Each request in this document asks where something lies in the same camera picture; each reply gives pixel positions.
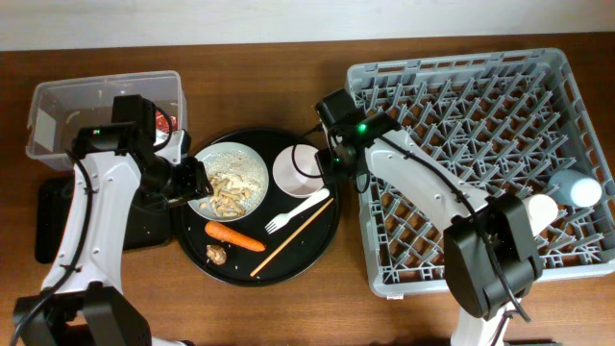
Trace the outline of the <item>pale pink bowl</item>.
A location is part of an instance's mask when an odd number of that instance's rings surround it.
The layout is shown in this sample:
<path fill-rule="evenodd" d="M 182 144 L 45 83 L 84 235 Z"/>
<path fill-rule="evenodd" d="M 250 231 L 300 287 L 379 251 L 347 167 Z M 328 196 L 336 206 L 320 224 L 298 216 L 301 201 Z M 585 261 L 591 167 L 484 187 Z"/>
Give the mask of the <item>pale pink bowl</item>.
<path fill-rule="evenodd" d="M 273 163 L 273 178 L 286 194 L 307 198 L 321 189 L 325 183 L 319 178 L 320 170 L 315 155 L 318 149 L 297 144 L 283 149 Z"/>

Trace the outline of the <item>grey plate with food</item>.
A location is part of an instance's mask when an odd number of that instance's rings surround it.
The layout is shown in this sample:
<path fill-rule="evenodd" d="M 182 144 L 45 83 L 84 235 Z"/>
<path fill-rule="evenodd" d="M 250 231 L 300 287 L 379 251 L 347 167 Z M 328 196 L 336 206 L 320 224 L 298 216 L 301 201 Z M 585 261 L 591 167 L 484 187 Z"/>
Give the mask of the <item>grey plate with food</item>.
<path fill-rule="evenodd" d="M 261 156 L 247 145 L 219 142 L 195 158 L 206 168 L 213 193 L 188 202 L 197 215 L 232 222 L 255 211 L 268 190 L 269 173 Z"/>

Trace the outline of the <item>red snack wrapper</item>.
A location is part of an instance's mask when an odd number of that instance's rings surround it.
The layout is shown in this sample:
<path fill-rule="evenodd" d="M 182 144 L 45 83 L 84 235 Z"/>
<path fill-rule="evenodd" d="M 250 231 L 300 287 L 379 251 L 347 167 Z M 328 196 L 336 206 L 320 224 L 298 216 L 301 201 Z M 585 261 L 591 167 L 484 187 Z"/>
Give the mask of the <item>red snack wrapper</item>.
<path fill-rule="evenodd" d="M 160 111 L 156 111 L 156 129 L 158 131 L 168 134 L 178 130 L 177 117 L 169 115 L 168 118 L 171 122 L 168 122 L 167 118 Z"/>

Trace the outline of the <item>white paper cup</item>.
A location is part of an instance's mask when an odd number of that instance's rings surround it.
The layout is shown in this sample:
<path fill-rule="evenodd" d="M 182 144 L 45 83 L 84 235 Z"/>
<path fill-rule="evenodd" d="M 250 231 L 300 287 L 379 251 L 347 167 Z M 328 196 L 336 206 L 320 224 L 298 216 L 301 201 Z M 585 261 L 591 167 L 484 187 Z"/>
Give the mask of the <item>white paper cup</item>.
<path fill-rule="evenodd" d="M 525 212 L 521 233 L 537 236 L 550 226 L 558 216 L 558 205 L 546 194 L 535 194 L 522 200 Z"/>

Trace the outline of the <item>light blue plastic cup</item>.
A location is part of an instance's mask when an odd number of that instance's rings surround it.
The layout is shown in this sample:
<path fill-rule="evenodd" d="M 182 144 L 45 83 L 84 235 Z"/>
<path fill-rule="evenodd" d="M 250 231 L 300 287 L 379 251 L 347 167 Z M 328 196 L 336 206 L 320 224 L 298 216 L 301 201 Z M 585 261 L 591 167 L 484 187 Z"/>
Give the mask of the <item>light blue plastic cup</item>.
<path fill-rule="evenodd" d="M 603 195 L 596 180 L 573 169 L 554 173 L 549 179 L 549 187 L 555 187 L 551 196 L 558 204 L 575 208 L 593 207 Z"/>

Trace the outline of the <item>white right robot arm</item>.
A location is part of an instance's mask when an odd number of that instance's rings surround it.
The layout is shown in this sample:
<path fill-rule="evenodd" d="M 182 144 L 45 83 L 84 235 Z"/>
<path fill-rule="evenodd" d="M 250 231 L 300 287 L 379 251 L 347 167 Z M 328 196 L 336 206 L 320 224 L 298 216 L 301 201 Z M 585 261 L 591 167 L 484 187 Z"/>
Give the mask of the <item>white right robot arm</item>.
<path fill-rule="evenodd" d="M 460 306 L 453 345 L 501 345 L 543 272 L 535 238 L 554 222 L 545 194 L 493 197 L 467 184 L 418 147 L 385 113 L 318 113 L 328 136 L 326 176 L 370 174 L 393 185 L 443 235 L 445 280 Z"/>

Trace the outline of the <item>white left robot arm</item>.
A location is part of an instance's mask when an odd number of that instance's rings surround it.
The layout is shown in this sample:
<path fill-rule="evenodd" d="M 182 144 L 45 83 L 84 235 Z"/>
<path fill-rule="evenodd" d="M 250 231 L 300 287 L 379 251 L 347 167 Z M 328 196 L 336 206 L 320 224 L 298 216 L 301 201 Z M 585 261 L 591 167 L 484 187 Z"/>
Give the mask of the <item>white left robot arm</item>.
<path fill-rule="evenodd" d="M 155 130 L 134 122 L 79 131 L 67 153 L 75 178 L 61 245 L 40 293 L 16 301 L 12 344 L 162 344 L 122 293 L 130 208 L 137 191 L 182 205 L 212 187 L 203 164 L 186 153 L 186 131 L 169 134 L 161 148 L 155 140 Z"/>

